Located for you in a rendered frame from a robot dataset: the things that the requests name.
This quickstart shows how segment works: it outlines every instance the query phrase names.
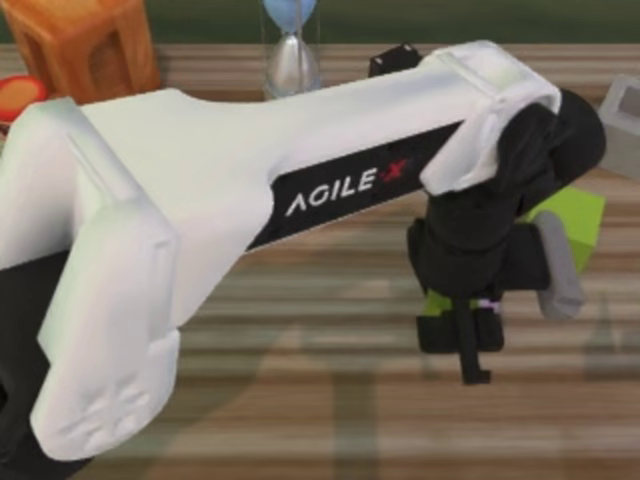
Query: gray block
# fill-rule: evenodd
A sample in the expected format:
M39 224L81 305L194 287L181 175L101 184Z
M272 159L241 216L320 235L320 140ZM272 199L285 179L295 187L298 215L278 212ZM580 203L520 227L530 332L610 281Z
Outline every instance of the gray block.
M640 78L617 75L598 113L607 136L600 166L640 180Z
M580 285L569 239L560 217L543 210L533 219L542 238L551 285L538 292L540 311L549 320L573 318L585 303L585 294Z

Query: robotic arm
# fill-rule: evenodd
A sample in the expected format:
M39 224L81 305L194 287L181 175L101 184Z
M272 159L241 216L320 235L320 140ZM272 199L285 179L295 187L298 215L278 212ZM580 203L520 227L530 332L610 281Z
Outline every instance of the robotic arm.
M597 164L595 112L490 42L401 48L375 78L276 102L25 111L0 162L0 474L65 479L144 428L179 328L245 252L414 191L411 263L453 306L418 320L423 350L486 382L477 351L503 340L482 302L535 289L573 312L561 225L516 220Z

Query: dark green wall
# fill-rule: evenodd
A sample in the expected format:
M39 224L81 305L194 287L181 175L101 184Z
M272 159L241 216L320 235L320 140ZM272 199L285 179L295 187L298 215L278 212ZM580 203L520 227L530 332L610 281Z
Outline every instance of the dark green wall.
M640 43L640 0L320 0L326 43ZM157 43L257 43L258 0L146 0ZM0 42L11 37L0 23Z

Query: white arm casing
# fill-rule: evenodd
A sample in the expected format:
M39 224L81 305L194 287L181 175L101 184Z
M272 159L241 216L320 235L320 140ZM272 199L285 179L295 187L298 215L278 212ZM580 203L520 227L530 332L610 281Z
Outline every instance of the white arm casing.
M520 109L558 89L490 42L415 69L268 103L166 89L30 107L0 163L0 268L71 248L41 329L32 412L47 455L98 455L173 389L185 324L268 222L280 175L463 122L422 172L432 194L491 178Z

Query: red disc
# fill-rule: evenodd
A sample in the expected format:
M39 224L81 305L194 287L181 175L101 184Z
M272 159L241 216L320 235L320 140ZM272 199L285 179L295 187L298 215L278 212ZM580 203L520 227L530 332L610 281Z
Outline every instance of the red disc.
M47 89L42 82L30 75L0 79L0 122L13 122L29 105L47 97Z

